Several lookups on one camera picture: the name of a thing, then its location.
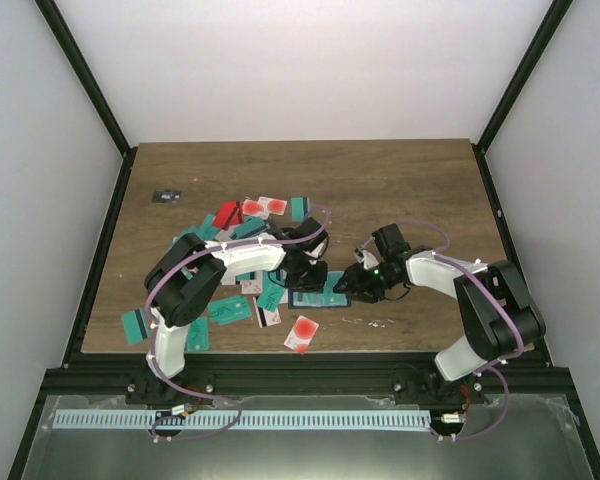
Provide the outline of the white red circle card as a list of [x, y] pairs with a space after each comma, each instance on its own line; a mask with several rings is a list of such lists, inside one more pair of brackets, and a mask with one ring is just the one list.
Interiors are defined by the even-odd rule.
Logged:
[[299, 316], [283, 345], [299, 354], [305, 354], [319, 329], [319, 324], [305, 316]]

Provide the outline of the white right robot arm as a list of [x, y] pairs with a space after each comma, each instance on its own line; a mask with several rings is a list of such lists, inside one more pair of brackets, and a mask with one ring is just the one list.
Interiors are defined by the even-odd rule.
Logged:
[[448, 402], [459, 392], [460, 379], [517, 358], [544, 337], [545, 321], [512, 262], [453, 259], [442, 254], [447, 245], [412, 247], [397, 224], [373, 232], [372, 241], [378, 253], [356, 248], [356, 262], [344, 270], [334, 292], [372, 304], [403, 285], [428, 288], [458, 303], [464, 334], [436, 354], [436, 370], [424, 378], [431, 400]]

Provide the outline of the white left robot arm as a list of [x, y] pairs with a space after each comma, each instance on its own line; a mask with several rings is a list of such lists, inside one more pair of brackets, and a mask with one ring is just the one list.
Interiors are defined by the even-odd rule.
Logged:
[[146, 355], [154, 373], [150, 393], [161, 403], [176, 402], [184, 392], [179, 374], [191, 323], [215, 295], [221, 281], [252, 272], [284, 272], [290, 292], [319, 292], [328, 275], [328, 222], [308, 216], [294, 228], [268, 227], [249, 238], [204, 241], [195, 233], [177, 240], [144, 280], [144, 305], [150, 346]]

